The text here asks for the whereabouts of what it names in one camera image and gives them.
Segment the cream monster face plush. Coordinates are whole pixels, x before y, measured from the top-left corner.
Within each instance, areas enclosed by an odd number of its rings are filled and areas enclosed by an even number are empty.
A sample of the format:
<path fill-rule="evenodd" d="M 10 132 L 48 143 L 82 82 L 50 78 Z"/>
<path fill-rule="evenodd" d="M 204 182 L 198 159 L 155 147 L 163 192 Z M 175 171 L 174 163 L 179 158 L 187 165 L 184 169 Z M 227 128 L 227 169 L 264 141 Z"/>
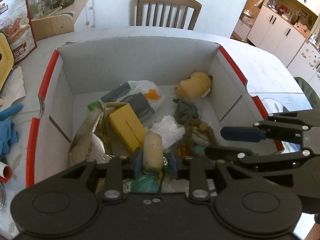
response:
<path fill-rule="evenodd" d="M 188 120 L 184 128 L 182 141 L 189 156 L 198 157 L 200 155 L 196 153 L 195 146 L 218 145 L 213 129 L 201 119 Z"/>

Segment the white beads plastic bag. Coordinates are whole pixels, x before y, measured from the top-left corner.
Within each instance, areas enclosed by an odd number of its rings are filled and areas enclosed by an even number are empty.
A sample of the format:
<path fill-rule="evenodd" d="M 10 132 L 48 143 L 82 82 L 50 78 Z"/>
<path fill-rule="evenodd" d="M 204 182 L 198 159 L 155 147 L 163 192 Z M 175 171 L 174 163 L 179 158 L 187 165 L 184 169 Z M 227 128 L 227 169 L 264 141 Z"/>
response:
<path fill-rule="evenodd" d="M 151 131 L 161 136 L 163 148 L 166 149 L 182 139 L 185 128 L 173 116 L 166 115 L 160 122 L 153 124 Z"/>

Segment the cream yellow candle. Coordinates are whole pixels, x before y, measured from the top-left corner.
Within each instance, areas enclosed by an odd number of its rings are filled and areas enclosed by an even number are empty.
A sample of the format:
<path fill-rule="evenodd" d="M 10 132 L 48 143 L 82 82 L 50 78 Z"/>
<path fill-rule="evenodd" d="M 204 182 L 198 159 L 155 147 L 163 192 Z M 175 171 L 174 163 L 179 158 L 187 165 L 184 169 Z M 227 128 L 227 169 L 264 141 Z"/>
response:
<path fill-rule="evenodd" d="M 145 170 L 161 170 L 163 167 L 162 137 L 157 133 L 148 133 L 144 137 L 143 167 Z"/>

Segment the silver foil snack bag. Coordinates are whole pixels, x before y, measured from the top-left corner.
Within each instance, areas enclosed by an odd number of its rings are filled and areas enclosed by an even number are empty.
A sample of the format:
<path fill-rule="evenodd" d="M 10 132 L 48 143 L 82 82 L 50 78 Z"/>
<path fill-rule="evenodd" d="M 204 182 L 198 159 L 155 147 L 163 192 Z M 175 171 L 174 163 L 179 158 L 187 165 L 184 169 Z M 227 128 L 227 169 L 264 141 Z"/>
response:
<path fill-rule="evenodd" d="M 95 107 L 78 129 L 71 142 L 69 156 L 72 165 L 84 160 L 103 164 L 114 157 L 103 107 Z"/>

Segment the yellow small box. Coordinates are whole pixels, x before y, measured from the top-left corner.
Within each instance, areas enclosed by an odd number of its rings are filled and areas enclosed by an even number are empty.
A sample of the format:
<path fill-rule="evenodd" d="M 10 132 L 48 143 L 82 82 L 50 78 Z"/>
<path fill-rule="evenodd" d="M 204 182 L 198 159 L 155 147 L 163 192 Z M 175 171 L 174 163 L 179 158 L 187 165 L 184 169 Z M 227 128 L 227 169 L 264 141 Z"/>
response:
<path fill-rule="evenodd" d="M 129 153 L 133 154 L 136 148 L 143 146 L 146 131 L 129 103 L 108 102 L 105 110 L 111 108 L 107 121 L 120 137 Z"/>

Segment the hotdog plush toy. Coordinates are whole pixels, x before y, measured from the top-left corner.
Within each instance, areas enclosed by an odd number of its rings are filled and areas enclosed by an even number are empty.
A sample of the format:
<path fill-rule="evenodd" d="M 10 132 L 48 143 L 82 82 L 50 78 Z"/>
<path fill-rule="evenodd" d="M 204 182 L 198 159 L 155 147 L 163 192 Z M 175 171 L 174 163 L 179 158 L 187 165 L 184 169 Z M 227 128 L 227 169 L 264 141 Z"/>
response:
<path fill-rule="evenodd" d="M 179 99 L 204 98 L 210 92 L 212 79 L 212 75 L 194 72 L 188 79 L 180 81 L 175 87 L 175 94 Z"/>

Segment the white tissue pack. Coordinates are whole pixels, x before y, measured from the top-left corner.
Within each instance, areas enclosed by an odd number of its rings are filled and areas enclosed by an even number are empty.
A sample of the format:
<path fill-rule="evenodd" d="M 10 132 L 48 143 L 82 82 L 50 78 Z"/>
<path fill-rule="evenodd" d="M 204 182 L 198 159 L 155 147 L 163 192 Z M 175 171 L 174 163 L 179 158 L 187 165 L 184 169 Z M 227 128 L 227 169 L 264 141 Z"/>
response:
<path fill-rule="evenodd" d="M 127 81 L 89 104 L 87 108 L 92 112 L 95 107 L 104 106 L 108 102 L 129 103 L 138 119 L 144 121 L 157 111 L 164 99 L 164 93 L 152 81 Z"/>

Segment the green jacket on chair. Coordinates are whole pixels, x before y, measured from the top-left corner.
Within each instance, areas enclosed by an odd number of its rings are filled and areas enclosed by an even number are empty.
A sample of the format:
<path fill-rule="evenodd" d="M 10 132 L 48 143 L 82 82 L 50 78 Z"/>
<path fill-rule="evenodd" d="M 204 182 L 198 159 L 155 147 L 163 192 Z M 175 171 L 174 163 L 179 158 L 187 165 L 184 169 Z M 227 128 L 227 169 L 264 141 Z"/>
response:
<path fill-rule="evenodd" d="M 298 83 L 299 87 L 302 89 L 303 93 L 307 97 L 312 108 L 319 108 L 319 96 L 315 90 L 306 82 L 302 77 L 294 77 L 295 81 Z"/>

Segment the red cardboard box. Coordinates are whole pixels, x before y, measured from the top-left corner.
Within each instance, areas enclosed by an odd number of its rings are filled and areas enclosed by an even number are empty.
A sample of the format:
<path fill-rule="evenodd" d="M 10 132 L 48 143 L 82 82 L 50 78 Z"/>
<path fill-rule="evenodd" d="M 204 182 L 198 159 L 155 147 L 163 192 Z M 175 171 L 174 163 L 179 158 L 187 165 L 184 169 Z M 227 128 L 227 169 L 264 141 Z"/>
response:
<path fill-rule="evenodd" d="M 131 36 L 77 41 L 62 36 L 38 45 L 23 70 L 38 88 L 40 115 L 30 125 L 25 184 L 32 186 L 71 163 L 95 158 L 107 161 L 127 153 L 121 140 L 106 152 L 88 141 L 86 129 L 71 150 L 71 142 L 91 110 L 124 105 L 125 127 L 135 122 L 152 126 L 173 115 L 175 90 L 196 73 L 210 86 L 199 97 L 202 120 L 220 126 L 250 125 L 267 116 L 254 87 L 262 62 L 272 55 L 239 41 L 214 37 Z"/>

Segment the blue rubber glove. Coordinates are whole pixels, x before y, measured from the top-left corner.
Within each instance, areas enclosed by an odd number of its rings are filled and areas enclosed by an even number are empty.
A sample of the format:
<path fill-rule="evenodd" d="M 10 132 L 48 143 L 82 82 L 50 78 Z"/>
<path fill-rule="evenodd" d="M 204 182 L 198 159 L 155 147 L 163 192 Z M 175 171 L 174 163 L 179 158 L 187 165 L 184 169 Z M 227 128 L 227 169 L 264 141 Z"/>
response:
<path fill-rule="evenodd" d="M 10 153 L 10 146 L 18 143 L 18 134 L 14 122 L 9 119 L 20 112 L 23 108 L 21 103 L 12 105 L 1 111 L 1 157 Z"/>

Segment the wooden dining chair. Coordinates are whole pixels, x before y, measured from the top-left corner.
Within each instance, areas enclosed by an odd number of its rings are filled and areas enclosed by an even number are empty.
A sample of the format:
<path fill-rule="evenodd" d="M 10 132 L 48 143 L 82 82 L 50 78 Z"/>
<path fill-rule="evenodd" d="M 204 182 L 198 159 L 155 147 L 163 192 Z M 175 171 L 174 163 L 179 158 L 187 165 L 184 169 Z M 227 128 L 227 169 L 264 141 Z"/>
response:
<path fill-rule="evenodd" d="M 201 9 L 196 0 L 137 0 L 136 26 L 193 30 Z"/>

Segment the yellow tissue box holder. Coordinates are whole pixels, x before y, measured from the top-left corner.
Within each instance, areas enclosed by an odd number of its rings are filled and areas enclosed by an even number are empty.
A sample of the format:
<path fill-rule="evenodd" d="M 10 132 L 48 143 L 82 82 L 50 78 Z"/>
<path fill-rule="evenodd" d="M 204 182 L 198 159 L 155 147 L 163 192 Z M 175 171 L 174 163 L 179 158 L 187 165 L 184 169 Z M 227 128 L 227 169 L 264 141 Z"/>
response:
<path fill-rule="evenodd" d="M 14 66 L 14 56 L 3 32 L 0 33 L 0 55 L 0 89 L 2 89 Z"/>

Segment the white sideboard cabinet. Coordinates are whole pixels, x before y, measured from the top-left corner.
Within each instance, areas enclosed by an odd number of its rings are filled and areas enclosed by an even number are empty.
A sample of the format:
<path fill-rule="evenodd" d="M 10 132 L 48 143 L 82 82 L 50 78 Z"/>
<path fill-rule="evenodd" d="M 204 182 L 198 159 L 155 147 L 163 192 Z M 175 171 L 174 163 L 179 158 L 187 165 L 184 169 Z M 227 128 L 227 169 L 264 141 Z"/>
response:
<path fill-rule="evenodd" d="M 49 16 L 32 20 L 36 41 L 95 27 L 93 0 L 75 0 L 64 9 L 55 9 Z"/>

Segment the red white snack bag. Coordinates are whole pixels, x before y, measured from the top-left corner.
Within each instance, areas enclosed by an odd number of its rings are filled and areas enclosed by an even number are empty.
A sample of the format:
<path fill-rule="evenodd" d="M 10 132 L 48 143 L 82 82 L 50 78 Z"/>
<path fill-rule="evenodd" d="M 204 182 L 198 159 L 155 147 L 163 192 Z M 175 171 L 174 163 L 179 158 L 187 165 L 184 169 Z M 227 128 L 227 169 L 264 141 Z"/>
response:
<path fill-rule="evenodd" d="M 19 64 L 37 48 L 28 0 L 1 0 L 1 32 Z"/>

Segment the white wall cabinet unit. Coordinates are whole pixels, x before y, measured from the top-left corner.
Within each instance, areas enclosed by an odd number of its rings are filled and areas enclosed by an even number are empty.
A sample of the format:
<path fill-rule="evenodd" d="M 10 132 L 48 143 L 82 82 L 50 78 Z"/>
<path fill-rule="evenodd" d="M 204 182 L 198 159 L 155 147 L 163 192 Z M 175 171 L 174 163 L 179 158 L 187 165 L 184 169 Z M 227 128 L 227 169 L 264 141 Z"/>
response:
<path fill-rule="evenodd" d="M 319 0 L 247 0 L 231 34 L 277 57 L 294 76 L 311 79 L 319 66 Z"/>

